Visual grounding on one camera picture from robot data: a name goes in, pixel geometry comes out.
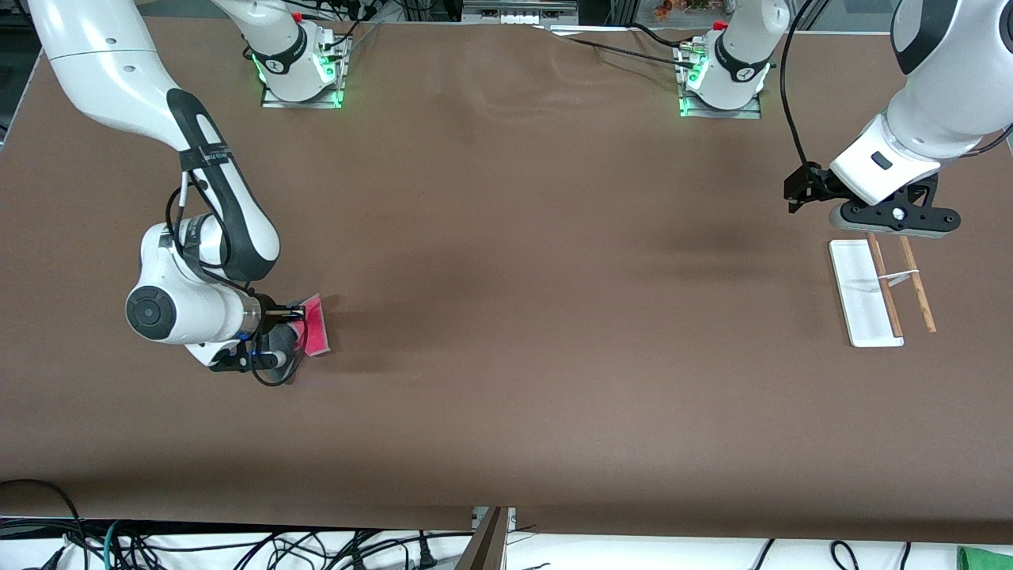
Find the wooden stick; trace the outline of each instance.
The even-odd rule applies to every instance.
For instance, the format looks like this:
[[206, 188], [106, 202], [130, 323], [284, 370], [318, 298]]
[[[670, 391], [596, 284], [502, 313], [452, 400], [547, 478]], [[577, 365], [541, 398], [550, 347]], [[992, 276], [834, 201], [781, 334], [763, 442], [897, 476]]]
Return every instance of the wooden stick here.
[[915, 252], [911, 250], [911, 242], [907, 235], [901, 236], [901, 250], [904, 252], [904, 262], [908, 264], [911, 273], [911, 281], [915, 283], [915, 297], [918, 298], [918, 307], [922, 310], [922, 320], [925, 321], [925, 328], [930, 333], [936, 332], [936, 321], [932, 319], [932, 310], [929, 309], [929, 300], [925, 297], [925, 284], [922, 282], [922, 273], [917, 272], [918, 265], [915, 264]]
[[883, 295], [883, 302], [886, 303], [886, 316], [889, 317], [889, 328], [893, 331], [893, 338], [904, 336], [901, 330], [901, 319], [897, 316], [897, 306], [893, 305], [893, 295], [889, 292], [889, 283], [882, 277], [886, 274], [886, 263], [883, 262], [883, 253], [879, 250], [879, 242], [871, 231], [865, 234], [865, 240], [869, 242], [869, 250], [872, 251], [872, 262], [876, 265], [876, 280], [879, 281], [879, 291]]

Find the black strap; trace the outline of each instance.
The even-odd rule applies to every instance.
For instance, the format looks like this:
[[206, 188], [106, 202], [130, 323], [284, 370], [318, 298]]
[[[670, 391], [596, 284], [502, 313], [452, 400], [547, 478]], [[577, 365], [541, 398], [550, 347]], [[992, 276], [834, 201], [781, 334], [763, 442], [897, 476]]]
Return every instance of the black strap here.
[[289, 67], [299, 61], [299, 58], [303, 57], [303, 54], [306, 52], [306, 28], [301, 25], [297, 25], [296, 27], [299, 29], [299, 37], [296, 38], [296, 43], [291, 48], [284, 52], [267, 55], [250, 48], [256, 61], [270, 73], [275, 75], [288, 73]]
[[767, 61], [770, 60], [770, 56], [757, 63], [746, 63], [735, 59], [724, 48], [724, 33], [718, 35], [717, 42], [714, 43], [714, 55], [717, 56], [717, 61], [721, 64], [721, 67], [728, 70], [731, 80], [735, 83], [752, 81], [757, 76], [757, 73], [763, 71], [763, 68], [767, 66]]
[[209, 143], [179, 151], [179, 167], [184, 172], [224, 164], [232, 159], [232, 149], [225, 143]]

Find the brown table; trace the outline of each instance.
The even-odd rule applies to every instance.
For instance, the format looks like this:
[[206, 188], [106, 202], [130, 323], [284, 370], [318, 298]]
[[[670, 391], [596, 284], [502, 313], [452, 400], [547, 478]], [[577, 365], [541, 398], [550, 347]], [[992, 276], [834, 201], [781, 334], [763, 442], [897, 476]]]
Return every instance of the brown table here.
[[[848, 234], [780, 195], [776, 79], [761, 120], [682, 118], [664, 65], [390, 25], [345, 108], [261, 109], [228, 21], [150, 25], [282, 234], [258, 289], [320, 293], [336, 350], [268, 390], [135, 335], [175, 154], [77, 112], [43, 63], [0, 154], [0, 477], [86, 516], [460, 527], [511, 504], [543, 532], [1013, 536], [1005, 150], [944, 172], [963, 227], [915, 242], [940, 332], [899, 294], [907, 346], [858, 350], [827, 251]], [[824, 163], [903, 84], [885, 36], [799, 37], [789, 76]]]

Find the green cloth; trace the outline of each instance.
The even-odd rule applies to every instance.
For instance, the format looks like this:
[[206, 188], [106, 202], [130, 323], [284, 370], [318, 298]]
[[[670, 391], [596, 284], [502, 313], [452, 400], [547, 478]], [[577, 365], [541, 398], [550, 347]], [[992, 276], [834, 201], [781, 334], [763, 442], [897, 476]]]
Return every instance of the green cloth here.
[[957, 570], [1013, 570], [1013, 556], [960, 547], [956, 550], [956, 567]]

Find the teal cable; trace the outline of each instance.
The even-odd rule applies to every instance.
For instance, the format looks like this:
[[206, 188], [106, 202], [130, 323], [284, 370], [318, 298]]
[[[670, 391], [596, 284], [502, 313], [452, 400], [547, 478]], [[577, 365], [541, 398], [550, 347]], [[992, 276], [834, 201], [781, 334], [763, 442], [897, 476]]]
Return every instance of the teal cable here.
[[105, 562], [105, 570], [112, 570], [112, 561], [109, 560], [109, 550], [112, 548], [112, 532], [116, 530], [116, 524], [120, 524], [119, 520], [109, 524], [109, 530], [105, 532], [105, 541], [102, 542], [102, 561]]

